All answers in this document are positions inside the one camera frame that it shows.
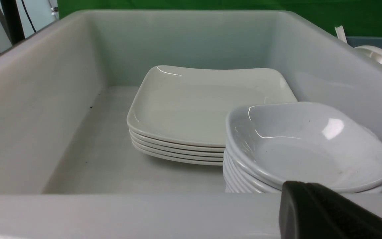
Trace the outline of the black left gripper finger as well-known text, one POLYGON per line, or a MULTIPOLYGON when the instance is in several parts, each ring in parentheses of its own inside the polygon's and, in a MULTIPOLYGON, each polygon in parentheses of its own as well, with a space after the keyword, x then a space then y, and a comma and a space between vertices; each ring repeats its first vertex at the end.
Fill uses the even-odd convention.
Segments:
POLYGON ((382 239, 382 218, 322 184, 286 181, 279 229, 282 239, 382 239))

